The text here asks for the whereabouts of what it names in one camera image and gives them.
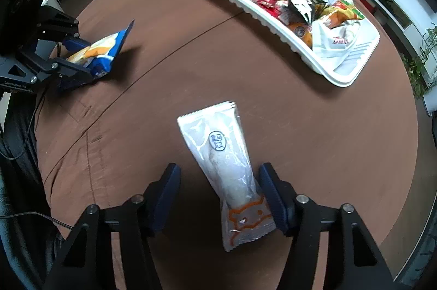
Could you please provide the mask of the white crumpled snack wrapper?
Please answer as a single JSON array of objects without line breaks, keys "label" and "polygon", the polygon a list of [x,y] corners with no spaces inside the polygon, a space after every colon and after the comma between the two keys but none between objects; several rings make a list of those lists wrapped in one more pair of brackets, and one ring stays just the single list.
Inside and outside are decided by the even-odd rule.
[{"label": "white crumpled snack wrapper", "polygon": [[316,20],[311,25],[312,51],[326,69],[335,70],[350,54],[360,31],[358,21],[328,28],[322,20]]}]

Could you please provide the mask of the white plastic tray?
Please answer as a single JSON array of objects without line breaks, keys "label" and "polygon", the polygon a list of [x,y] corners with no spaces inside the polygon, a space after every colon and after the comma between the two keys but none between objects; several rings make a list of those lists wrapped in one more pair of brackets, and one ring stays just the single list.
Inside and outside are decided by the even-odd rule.
[{"label": "white plastic tray", "polygon": [[348,87],[356,80],[379,43],[379,32],[366,16],[362,20],[347,21],[358,21],[361,24],[361,35],[338,68],[328,70],[312,51],[312,24],[307,24],[299,14],[292,12],[288,0],[275,7],[257,5],[251,0],[229,1],[268,27],[283,42],[289,44],[312,70],[338,87]]}]

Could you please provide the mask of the brown round table cloth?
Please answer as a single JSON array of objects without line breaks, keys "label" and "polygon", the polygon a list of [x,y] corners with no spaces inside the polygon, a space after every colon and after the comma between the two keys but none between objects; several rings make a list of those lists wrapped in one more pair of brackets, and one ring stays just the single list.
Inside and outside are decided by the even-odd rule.
[{"label": "brown round table cloth", "polygon": [[234,101],[254,168],[271,163],[322,205],[351,203],[377,243],[388,236],[413,180],[418,123],[387,35],[340,88],[228,0],[93,0],[78,20],[91,42],[132,30],[106,78],[42,106],[39,168],[55,218],[120,205],[173,162],[179,197],[150,242],[163,287],[274,289],[290,240],[274,231],[225,251],[219,198],[176,121]]}]

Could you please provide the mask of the blue yellow chip bag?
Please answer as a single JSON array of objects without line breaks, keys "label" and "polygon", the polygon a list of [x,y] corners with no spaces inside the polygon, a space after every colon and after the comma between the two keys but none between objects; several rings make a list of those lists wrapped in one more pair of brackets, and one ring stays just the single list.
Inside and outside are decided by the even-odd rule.
[{"label": "blue yellow chip bag", "polygon": [[94,78],[101,78],[112,70],[113,61],[120,53],[135,21],[124,29],[112,35],[108,35],[76,53],[70,55],[67,60],[87,68]]}]

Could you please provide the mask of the plant in white pot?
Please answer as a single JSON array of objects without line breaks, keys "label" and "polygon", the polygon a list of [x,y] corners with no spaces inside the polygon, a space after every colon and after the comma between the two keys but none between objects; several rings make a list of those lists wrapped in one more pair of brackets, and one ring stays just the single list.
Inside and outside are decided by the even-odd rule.
[{"label": "plant in white pot", "polygon": [[411,24],[404,30],[408,53],[402,60],[413,95],[421,99],[428,116],[436,113],[436,23],[420,32]]}]

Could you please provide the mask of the clear white orange snack packet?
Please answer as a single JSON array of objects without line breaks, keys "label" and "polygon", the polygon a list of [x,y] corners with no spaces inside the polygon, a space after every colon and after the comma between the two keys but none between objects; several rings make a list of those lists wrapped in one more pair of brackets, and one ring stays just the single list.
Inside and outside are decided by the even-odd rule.
[{"label": "clear white orange snack packet", "polygon": [[220,198],[226,251],[258,240],[275,222],[253,174],[238,108],[224,101],[177,118],[184,141]]}]

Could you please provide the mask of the orange yellow snack packet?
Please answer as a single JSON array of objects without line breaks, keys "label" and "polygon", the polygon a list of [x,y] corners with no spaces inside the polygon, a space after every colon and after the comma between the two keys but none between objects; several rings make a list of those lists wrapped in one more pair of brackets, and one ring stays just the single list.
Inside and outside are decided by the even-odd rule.
[{"label": "orange yellow snack packet", "polygon": [[333,5],[326,7],[320,20],[328,28],[336,28],[349,20],[365,19],[364,14],[347,0],[337,0]]}]

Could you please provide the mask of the black snack bag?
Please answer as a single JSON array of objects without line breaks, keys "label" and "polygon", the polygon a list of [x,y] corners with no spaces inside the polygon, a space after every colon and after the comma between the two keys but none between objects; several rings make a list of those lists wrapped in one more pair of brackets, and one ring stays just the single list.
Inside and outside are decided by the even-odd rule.
[{"label": "black snack bag", "polygon": [[288,0],[292,12],[299,14],[307,24],[317,20],[328,6],[328,0]]}]

